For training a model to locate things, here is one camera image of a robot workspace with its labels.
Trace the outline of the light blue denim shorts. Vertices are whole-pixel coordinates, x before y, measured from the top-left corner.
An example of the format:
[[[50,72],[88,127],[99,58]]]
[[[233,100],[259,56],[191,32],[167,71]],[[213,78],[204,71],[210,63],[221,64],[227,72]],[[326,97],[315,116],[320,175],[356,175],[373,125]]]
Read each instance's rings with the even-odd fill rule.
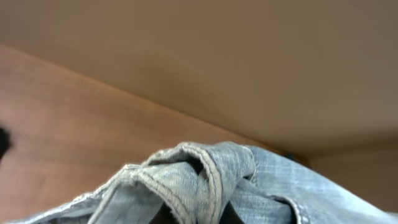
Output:
[[[396,223],[397,215],[260,147],[182,142],[25,222]]]

